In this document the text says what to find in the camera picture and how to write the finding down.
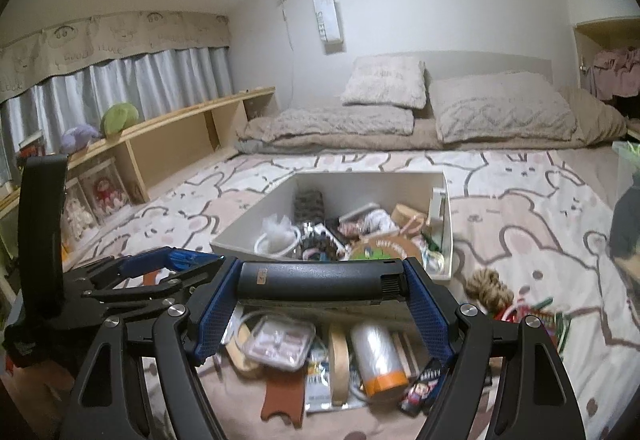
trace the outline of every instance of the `purple plush toy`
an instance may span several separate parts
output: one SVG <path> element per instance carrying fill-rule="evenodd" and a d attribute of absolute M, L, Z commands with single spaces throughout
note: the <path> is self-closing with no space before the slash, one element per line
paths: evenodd
<path fill-rule="evenodd" d="M 92 140 L 100 138 L 102 138 L 102 135 L 93 126 L 80 124 L 80 126 L 66 130 L 62 135 L 60 153 L 71 155 L 86 147 Z"/>

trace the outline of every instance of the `beige pillow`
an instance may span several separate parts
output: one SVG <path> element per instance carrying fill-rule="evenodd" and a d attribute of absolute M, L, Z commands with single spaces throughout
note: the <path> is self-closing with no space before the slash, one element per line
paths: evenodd
<path fill-rule="evenodd" d="M 596 99 L 587 90 L 575 87 L 560 89 L 578 123 L 577 138 L 585 146 L 611 142 L 626 134 L 625 117 L 614 108 Z"/>
<path fill-rule="evenodd" d="M 343 104 L 389 104 L 421 110 L 427 102 L 424 63 L 415 56 L 360 57 L 340 98 Z"/>
<path fill-rule="evenodd" d="M 571 140 L 577 124 L 569 104 L 544 76 L 531 72 L 434 81 L 429 96 L 438 138 Z"/>

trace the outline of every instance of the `green plush toy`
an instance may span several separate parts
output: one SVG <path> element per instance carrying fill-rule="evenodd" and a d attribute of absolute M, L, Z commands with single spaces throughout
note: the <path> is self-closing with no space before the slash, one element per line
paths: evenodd
<path fill-rule="evenodd" d="M 130 102 L 121 102 L 111 106 L 102 118 L 102 132 L 113 136 L 138 123 L 138 110 Z"/>

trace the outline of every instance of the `blue gripper pad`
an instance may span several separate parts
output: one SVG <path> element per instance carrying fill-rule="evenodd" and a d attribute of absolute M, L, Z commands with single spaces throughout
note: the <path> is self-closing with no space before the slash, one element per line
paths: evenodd
<path fill-rule="evenodd" d="M 242 261 L 236 260 L 202 316 L 198 328 L 198 346 L 193 352 L 201 364 L 218 351 L 226 325 L 238 302 L 236 287 L 241 271 Z"/>
<path fill-rule="evenodd" d="M 172 268 L 169 254 L 174 250 L 170 246 L 156 248 L 127 258 L 119 268 L 123 277 L 139 277 L 160 268 Z"/>
<path fill-rule="evenodd" d="M 414 268 L 406 261 L 404 274 L 409 287 L 407 306 L 418 327 L 420 336 L 429 353 L 436 357 L 443 366 L 447 366 L 454 352 L 449 344 L 449 328 L 440 310 L 415 273 Z"/>
<path fill-rule="evenodd" d="M 172 264 L 172 270 L 183 272 L 194 266 L 199 266 L 209 261 L 215 261 L 220 258 L 217 254 L 209 254 L 208 252 L 196 252 L 195 250 L 186 250 L 184 248 L 174 248 L 169 254 L 169 260 Z"/>

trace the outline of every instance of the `bedspread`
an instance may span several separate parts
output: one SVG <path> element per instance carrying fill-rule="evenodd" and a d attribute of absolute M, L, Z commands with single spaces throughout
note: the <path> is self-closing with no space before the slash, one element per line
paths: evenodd
<path fill-rule="evenodd" d="M 526 302 L 553 296 L 553 308 L 573 317 L 563 360 L 587 438 L 602 438 L 640 384 L 640 327 L 605 252 L 611 209 L 555 151 L 241 156 L 149 203 L 85 259 L 161 245 L 208 251 L 212 235 L 297 170 L 433 169 L 443 169 L 449 185 L 456 269 L 450 290 L 464 300 L 464 277 L 487 266 Z M 154 413 L 169 434 L 155 364 L 146 359 L 145 366 Z M 239 380 L 226 364 L 216 374 L 210 360 L 199 372 L 230 440 L 415 438 L 424 419 L 360 409 L 309 415 L 294 431 L 277 418 L 261 422 L 263 383 Z M 496 389 L 482 398 L 472 440 L 484 438 Z"/>

